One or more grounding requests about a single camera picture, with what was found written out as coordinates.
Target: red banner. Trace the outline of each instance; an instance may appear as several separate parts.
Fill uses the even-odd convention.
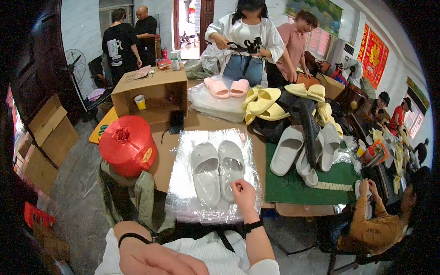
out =
[[[363,64],[363,77],[368,79],[375,89],[382,79],[388,53],[389,49],[385,43],[365,25],[358,60]]]

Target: air conditioner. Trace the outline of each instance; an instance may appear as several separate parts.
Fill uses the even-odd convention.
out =
[[[336,46],[334,47],[333,56],[330,58],[331,64],[331,74],[333,74],[335,69],[335,64],[342,63],[343,66],[347,63],[348,59],[354,58],[355,48],[347,41],[338,39],[336,41]]]

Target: doorway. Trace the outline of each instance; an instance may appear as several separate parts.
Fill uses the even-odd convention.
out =
[[[174,48],[182,59],[199,59],[204,35],[214,19],[214,0],[174,0]]]

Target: green mat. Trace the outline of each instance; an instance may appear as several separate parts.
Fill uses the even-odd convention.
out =
[[[276,144],[266,144],[266,198],[267,202],[284,202],[303,205],[334,205],[356,202],[355,192],[335,191],[310,188],[296,172],[295,165],[284,176],[272,173],[270,165],[275,153]],[[345,162],[332,166],[330,171],[323,173],[316,169],[319,181],[352,185],[361,179],[353,165]]]

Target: white box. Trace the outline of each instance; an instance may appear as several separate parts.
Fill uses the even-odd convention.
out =
[[[180,56],[180,50],[174,50],[171,52],[171,69],[174,71],[180,70],[180,62],[182,58]]]

